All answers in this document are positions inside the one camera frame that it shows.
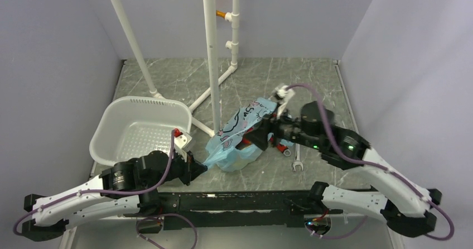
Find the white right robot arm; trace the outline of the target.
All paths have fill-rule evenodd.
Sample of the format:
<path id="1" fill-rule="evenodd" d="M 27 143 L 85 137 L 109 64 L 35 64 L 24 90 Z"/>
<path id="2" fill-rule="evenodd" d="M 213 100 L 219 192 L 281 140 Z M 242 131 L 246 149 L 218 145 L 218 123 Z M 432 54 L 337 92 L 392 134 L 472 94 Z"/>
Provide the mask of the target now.
<path id="1" fill-rule="evenodd" d="M 373 192 L 344 190 L 321 181 L 314 182 L 304 201 L 315 213 L 346 210 L 375 218 L 406 237 L 419 237 L 435 230 L 437 217 L 431 212 L 442 194 L 410 182 L 392 168 L 370 143 L 356 132 L 335 125 L 334 113 L 316 101 L 305 104 L 300 116 L 275 112 L 246 131 L 244 138 L 261 150 L 286 140 L 315 149 L 328 164 L 358 172 Z"/>

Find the light blue printed plastic bag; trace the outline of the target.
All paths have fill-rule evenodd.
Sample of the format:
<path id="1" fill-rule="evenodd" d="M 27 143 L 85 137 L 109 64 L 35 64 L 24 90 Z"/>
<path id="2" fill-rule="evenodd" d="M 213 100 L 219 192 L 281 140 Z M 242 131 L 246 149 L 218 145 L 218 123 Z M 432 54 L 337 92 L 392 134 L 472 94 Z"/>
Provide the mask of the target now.
<path id="1" fill-rule="evenodd" d="M 235 160 L 237 150 L 250 147 L 253 150 L 258 149 L 261 154 L 262 150 L 249 141 L 245 141 L 243 134 L 251 126 L 260 122 L 263 116 L 272 113 L 275 108 L 275 102 L 259 97 L 249 105 L 237 110 L 217 134 L 207 142 L 205 150 L 209 155 L 203 164 L 209 169 L 217 166 L 224 172 L 239 171 L 230 167 Z"/>

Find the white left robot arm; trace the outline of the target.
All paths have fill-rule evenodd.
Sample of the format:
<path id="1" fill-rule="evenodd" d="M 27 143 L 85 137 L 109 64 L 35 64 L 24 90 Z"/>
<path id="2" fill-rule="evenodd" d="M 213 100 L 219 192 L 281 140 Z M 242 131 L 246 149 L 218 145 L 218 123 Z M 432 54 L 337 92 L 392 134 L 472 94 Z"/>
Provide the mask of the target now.
<path id="1" fill-rule="evenodd" d="M 66 230 L 99 218 L 151 216 L 161 211 L 157 188 L 179 179 L 189 185 L 207 171 L 192 153 L 152 151 L 118 162 L 73 189 L 50 197 L 30 194 L 23 208 L 28 213 L 13 226 L 13 233 L 35 242 L 60 237 Z"/>

